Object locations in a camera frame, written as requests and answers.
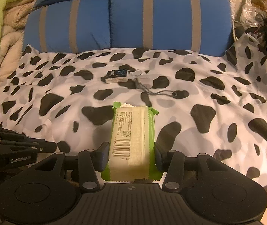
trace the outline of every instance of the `cord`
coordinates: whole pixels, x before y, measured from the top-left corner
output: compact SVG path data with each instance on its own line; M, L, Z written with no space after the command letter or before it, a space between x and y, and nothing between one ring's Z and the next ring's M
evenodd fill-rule
M169 96L169 97L173 97L173 98L175 98L177 96L177 92L175 92L175 91L163 90L163 91L159 91L159 92L152 92L145 85L143 85L142 83L140 83L138 81L138 78L135 78L134 79L134 82L136 84L137 89L141 89L142 91L148 93L151 96L165 95L165 96Z

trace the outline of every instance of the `green package edge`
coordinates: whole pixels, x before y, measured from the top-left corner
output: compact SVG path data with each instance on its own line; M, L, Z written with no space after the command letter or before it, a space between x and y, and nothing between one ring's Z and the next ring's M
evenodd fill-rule
M113 117L113 122L112 122L112 132L111 136L113 133L113 128L114 128L114 122L115 122L115 114L116 114L116 109L121 107L121 102L114 102L112 109L114 110L114 117ZM159 112L155 110L152 107L148 107L148 122L149 122L149 174L148 174L148 179L150 180L156 180L159 181L163 173L159 172L156 168L155 165L155 155L154 155L154 115L157 115ZM110 171L109 171L109 165L107 164L105 167L105 170L101 172L101 178L105 181L113 181L110 179Z

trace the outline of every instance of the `brown stripe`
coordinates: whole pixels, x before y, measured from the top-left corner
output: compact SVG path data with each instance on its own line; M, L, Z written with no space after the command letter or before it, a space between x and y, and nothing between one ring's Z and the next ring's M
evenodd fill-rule
M77 27L77 15L80 0L74 0L71 5L70 21L69 21L69 43L73 53L78 53L77 41L76 41L76 27Z
M47 15L47 6L41 8L40 20L39 20L39 37L41 44L41 51L47 51L46 45L46 15Z
M201 8L200 0L191 0L192 45L191 51L199 52L201 44Z
M153 0L143 0L143 47L152 49Z

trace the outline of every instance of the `qr code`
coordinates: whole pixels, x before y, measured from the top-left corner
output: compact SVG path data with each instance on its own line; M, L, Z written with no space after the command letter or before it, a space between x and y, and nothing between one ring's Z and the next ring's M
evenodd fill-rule
M123 131L123 137L130 137L130 131Z

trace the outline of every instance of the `patterned fabric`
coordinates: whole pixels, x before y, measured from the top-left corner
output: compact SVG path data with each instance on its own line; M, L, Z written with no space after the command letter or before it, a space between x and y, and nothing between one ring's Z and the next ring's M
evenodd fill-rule
M149 96L132 79L104 83L114 69L141 70L152 91L177 95ZM122 48L38 53L27 46L0 86L0 126L76 154L110 141L114 101L157 109L155 137L166 150L208 153L267 191L267 53L250 35L219 58Z

